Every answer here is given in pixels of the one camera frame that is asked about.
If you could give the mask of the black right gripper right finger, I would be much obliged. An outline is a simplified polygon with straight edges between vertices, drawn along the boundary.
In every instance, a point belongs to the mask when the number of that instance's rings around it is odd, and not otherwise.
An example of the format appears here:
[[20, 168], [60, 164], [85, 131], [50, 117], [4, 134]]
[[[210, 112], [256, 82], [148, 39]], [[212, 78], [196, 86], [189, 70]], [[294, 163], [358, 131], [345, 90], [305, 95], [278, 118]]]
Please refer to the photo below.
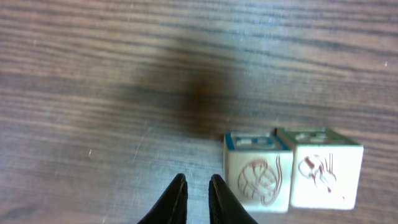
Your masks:
[[208, 203], [211, 224], [257, 224], [218, 174], [209, 181]]

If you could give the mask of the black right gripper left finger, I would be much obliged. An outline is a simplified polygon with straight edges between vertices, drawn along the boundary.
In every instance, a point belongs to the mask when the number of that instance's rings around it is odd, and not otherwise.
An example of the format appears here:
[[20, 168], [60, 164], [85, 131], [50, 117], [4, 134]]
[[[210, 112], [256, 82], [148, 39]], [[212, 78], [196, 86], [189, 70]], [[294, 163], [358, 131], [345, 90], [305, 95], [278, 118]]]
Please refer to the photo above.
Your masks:
[[187, 200], [187, 181], [185, 175], [179, 173], [138, 224], [186, 224]]

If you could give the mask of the blue-topped wooden letter block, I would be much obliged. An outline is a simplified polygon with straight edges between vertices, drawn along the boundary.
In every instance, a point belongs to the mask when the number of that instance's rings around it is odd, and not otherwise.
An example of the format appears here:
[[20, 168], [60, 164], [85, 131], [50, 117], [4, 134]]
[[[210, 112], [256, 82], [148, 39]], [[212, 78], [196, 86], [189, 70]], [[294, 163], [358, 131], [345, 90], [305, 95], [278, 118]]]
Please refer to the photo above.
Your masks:
[[286, 213], [294, 154], [271, 132], [224, 134], [224, 179], [247, 212]]

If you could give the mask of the green-sided wooden picture block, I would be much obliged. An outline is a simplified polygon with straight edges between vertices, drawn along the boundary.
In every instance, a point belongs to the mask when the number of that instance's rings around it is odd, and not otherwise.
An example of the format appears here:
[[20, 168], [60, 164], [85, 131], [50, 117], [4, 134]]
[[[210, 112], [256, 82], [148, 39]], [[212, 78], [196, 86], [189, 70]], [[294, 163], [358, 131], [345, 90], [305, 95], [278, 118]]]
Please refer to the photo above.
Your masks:
[[275, 133], [294, 154], [292, 207], [354, 209], [362, 144], [329, 128], [277, 128]]

